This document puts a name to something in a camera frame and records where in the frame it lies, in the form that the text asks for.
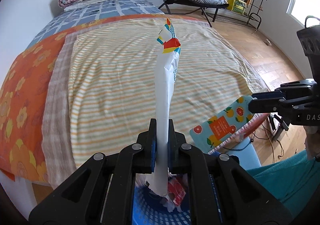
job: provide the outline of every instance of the colorful packaging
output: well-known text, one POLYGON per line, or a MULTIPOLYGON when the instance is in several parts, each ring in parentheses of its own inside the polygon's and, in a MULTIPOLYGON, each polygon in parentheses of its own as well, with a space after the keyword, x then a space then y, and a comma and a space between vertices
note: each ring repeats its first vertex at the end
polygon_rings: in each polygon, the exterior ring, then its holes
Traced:
POLYGON ((174 195, 174 199, 172 200, 175 206, 180 206, 184 197, 186 196, 186 191, 177 178, 172 178, 168 182, 168 193, 172 193, 174 195))
POLYGON ((208 153, 228 139, 253 117, 248 109, 251 96, 241 96, 229 107, 190 130, 196 147, 208 153))

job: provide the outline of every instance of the striped towel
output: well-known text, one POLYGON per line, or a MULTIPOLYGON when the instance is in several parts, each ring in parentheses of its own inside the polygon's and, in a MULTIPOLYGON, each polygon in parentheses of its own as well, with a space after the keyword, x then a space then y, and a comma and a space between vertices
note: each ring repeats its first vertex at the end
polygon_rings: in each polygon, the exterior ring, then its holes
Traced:
POLYGON ((48 182, 56 189, 75 170, 70 142, 68 75, 75 37, 70 35, 58 55, 48 86, 42 121, 42 150, 48 182))
MULTIPOLYGON (((154 67, 164 19, 121 21, 77 37, 70 64, 71 146, 79 167, 96 152, 117 153, 155 117, 154 67)), ((257 72, 214 29, 172 19, 181 40, 170 106, 175 130, 188 130, 243 94, 267 91, 257 72)))

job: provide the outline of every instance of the clothes rack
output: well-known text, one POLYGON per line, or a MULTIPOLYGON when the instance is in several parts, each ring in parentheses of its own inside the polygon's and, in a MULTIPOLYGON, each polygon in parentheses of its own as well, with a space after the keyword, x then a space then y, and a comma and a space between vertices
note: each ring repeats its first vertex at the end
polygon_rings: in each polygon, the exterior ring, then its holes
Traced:
POLYGON ((214 22, 216 19, 217 20, 224 20, 224 21, 228 21, 228 22, 233 22, 233 23, 237 23, 237 24, 241 24, 241 25, 246 25, 246 26, 249 26, 249 27, 252 27, 252 28, 255 28, 256 31, 259 29, 260 25, 261 25, 261 22, 262 22, 262 18, 261 16, 259 15, 259 12, 260 11, 263 11, 262 9, 262 3, 263 3, 263 0, 261 0, 260 2, 260 6, 257 6, 254 4, 255 0, 252 1, 252 3, 250 3, 250 10, 249 10, 249 13, 244 13, 243 15, 237 13, 237 12, 233 12, 233 11, 230 11, 228 9, 220 9, 220 10, 224 10, 224 11, 227 11, 227 12, 231 12, 233 14, 237 14, 239 16, 242 16, 244 18, 246 18, 247 20, 239 20, 237 18, 233 18, 233 17, 230 17, 230 16, 226 16, 226 15, 219 15, 218 14, 218 10, 219 9, 216 9, 216 12, 213 14, 213 13, 206 13, 210 18, 212 18, 212 22, 214 22), (257 12, 252 12, 252 9, 253 8, 257 8, 258 11, 257 12), (252 23, 254 22, 257 22, 258 25, 255 26, 253 25, 252 23))

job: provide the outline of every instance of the orange floral blanket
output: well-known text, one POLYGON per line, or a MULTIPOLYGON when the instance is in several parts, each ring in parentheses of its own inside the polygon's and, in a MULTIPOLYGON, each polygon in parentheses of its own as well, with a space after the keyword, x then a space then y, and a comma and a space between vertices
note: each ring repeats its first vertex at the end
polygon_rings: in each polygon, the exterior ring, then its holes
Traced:
POLYGON ((31 181, 48 181, 41 148, 42 119, 48 84, 67 34, 118 20, 166 17, 141 14, 95 20, 47 37, 17 56, 0 90, 0 169, 31 181))

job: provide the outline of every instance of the red wrapper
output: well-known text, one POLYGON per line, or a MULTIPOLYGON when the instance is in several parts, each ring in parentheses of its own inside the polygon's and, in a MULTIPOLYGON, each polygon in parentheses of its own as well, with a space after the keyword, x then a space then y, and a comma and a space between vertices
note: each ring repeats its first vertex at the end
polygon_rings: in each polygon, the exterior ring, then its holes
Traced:
POLYGON ((184 187, 176 178, 172 178, 172 180, 168 182, 168 193, 172 193, 174 195, 174 199, 172 201, 176 206, 181 205, 186 195, 184 187))

